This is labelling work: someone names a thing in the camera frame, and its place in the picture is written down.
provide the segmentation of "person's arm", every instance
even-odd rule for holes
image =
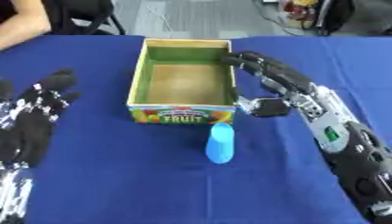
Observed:
[[[11,1],[17,14],[0,24],[0,51],[51,30],[51,24],[41,0]]]

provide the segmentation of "robotic hand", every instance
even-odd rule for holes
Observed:
[[[390,148],[360,123],[336,93],[257,52],[229,53],[222,62],[261,79],[277,98],[248,100],[237,106],[258,116],[285,116],[297,109],[340,186],[372,223],[392,223],[392,154]]]
[[[75,83],[72,71],[61,70],[11,100],[12,86],[0,80],[0,223],[23,223],[32,189],[30,167],[46,152],[55,122],[78,92],[61,95]]]

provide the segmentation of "black glove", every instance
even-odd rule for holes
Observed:
[[[9,215],[1,224],[25,224],[25,220],[17,215]]]
[[[75,83],[71,70],[61,70],[24,91],[14,102],[10,84],[0,80],[0,161],[36,166],[46,152],[55,122],[78,92],[60,93]]]

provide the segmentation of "red component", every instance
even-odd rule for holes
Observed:
[[[294,11],[294,3],[293,3],[293,2],[287,3],[287,4],[283,7],[283,10],[284,10],[284,11],[288,11],[288,12]]]
[[[295,5],[293,12],[289,15],[289,18],[293,20],[306,20],[306,16],[307,9],[302,6]]]
[[[173,108],[173,110],[191,110],[191,108],[177,107],[177,108]]]
[[[156,115],[156,114],[157,114],[157,111],[154,110],[154,109],[146,109],[146,110],[144,111],[144,113],[145,113],[147,116],[150,116],[150,115]]]

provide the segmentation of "plastic cup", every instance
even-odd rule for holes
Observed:
[[[206,155],[216,164],[229,162],[235,153],[234,140],[235,132],[230,124],[225,122],[216,123],[211,128],[206,145]]]

